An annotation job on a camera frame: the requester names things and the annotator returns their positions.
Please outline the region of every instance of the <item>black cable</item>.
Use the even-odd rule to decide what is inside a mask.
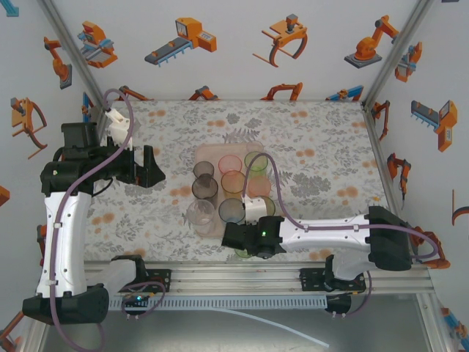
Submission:
[[[64,148],[63,148],[63,147],[60,147],[60,148],[55,152],[55,154],[53,155],[52,160],[53,160],[53,161],[59,161],[60,156],[62,155],[63,151],[64,151]]]
[[[102,194],[106,189],[108,189],[109,187],[111,187],[113,181],[114,181],[114,179],[111,178],[111,180],[110,180],[109,183],[106,185],[106,187],[104,187],[103,189],[99,190],[98,192],[92,194],[91,197],[93,198],[93,197],[96,197],[96,196],[99,196],[100,194]]]

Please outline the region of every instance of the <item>gray flower pattern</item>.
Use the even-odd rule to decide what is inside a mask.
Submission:
[[[220,238],[200,238],[185,217],[201,144],[261,142],[277,163],[285,207],[297,219],[336,219],[366,212],[370,205],[387,205],[358,103],[184,100],[132,105],[139,122],[133,134],[136,162],[143,163],[144,144],[152,145],[166,180],[148,189],[114,180],[94,197],[87,214],[85,260],[110,260],[122,253],[139,253],[150,261],[246,260],[221,247]],[[128,117],[123,102],[114,107]],[[276,214],[282,215],[271,166],[267,177]],[[96,182],[95,190],[107,183]],[[321,253],[305,249],[270,260],[316,260],[315,251]]]

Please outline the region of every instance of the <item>white cable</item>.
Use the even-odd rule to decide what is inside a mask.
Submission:
[[[219,309],[219,308],[209,308],[209,309],[206,309],[206,310],[209,310],[209,311],[213,311],[213,312],[221,312],[221,313],[229,313],[229,314],[234,314],[234,315],[239,315],[241,317],[244,317],[244,318],[249,318],[249,319],[252,319],[252,320],[257,320],[257,321],[260,321],[261,323],[266,323],[266,324],[269,324],[271,326],[275,326],[277,328],[280,328],[280,329],[283,329],[283,330],[287,330],[288,332],[291,332],[295,335],[298,335],[299,337],[302,337],[304,339],[307,339],[311,342],[314,342],[314,343],[317,343],[318,345],[321,345],[323,347],[326,347],[326,348],[329,348],[329,344],[328,343],[325,343],[323,341],[320,341],[318,339],[315,339],[314,337],[311,337],[309,335],[306,335],[304,334],[303,332],[299,332],[297,330],[294,330],[292,328],[289,328],[288,326],[285,326],[285,325],[281,325],[279,323],[276,323],[274,321],[271,321],[271,320],[267,320],[267,319],[263,319],[263,318],[259,318],[255,315],[250,315],[250,314],[246,314],[246,313],[242,313],[242,312],[238,312],[236,310],[229,310],[229,309]]]

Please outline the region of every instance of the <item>floral tablecloth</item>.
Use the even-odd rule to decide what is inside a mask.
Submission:
[[[358,103],[139,101],[132,106],[136,160],[141,164],[143,145],[152,145],[166,180],[150,189],[114,181],[93,198],[85,260],[122,253],[150,261],[242,260],[221,247],[221,239],[200,238],[185,220],[193,201],[195,150],[203,143],[261,142],[278,165],[282,196],[298,219],[337,219],[367,213],[369,205],[387,206]],[[113,107],[128,117],[123,102]],[[269,177],[273,180],[270,167]],[[270,195],[279,209],[275,186]],[[324,260],[331,252],[309,249],[271,260]]]

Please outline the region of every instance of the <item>white wall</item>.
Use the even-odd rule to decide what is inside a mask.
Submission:
[[[443,242],[451,267],[431,271],[437,294],[464,324],[469,324],[468,216],[451,225],[451,190],[456,190],[456,208],[469,205],[468,149],[469,3],[436,1],[411,44],[423,42],[417,71],[407,83],[390,78],[378,100],[390,100],[389,133],[382,141],[385,157],[396,153],[412,169],[404,215],[413,226],[433,231]],[[410,116],[412,100],[439,111],[448,100],[458,109],[453,144],[443,153],[437,149],[437,134]],[[381,133],[383,122],[377,123]],[[394,181],[396,197],[399,180]]]
[[[55,40],[42,10],[35,1],[14,0],[20,16],[7,18],[0,7],[3,47],[0,65],[0,186],[10,191],[10,200],[0,207],[0,329],[21,310],[22,300],[32,297],[40,278],[40,250],[36,226],[45,223],[44,196],[40,193],[40,173],[53,153],[63,145],[60,125],[81,121],[81,97],[85,90],[77,72],[73,84],[59,88],[53,72],[52,56],[43,37]],[[58,49],[65,63],[67,54]],[[36,147],[24,133],[12,137],[10,98],[33,100],[43,111],[48,126],[37,133],[48,144],[28,160]],[[38,125],[33,114],[33,122]]]
[[[90,68],[102,88],[126,84],[162,100],[188,99],[204,85],[221,99],[260,99],[272,86],[300,81],[304,83],[300,99],[323,100],[360,84],[365,86],[365,96],[384,60],[357,69],[344,56],[373,34],[374,22],[384,15],[401,29],[415,4],[409,0],[55,2],[74,35],[81,32],[84,21],[91,21],[114,41],[118,60],[108,67]],[[252,53],[268,57],[272,40],[261,31],[291,13],[308,28],[309,41],[296,60],[277,53],[279,67],[274,68]],[[218,50],[186,51],[161,67],[145,62],[146,55],[177,36],[174,21],[179,17],[201,21],[204,30],[217,37]],[[75,40],[81,47],[81,41]],[[386,58],[391,46],[391,38],[384,35],[377,52]],[[289,94],[276,97],[288,98]]]

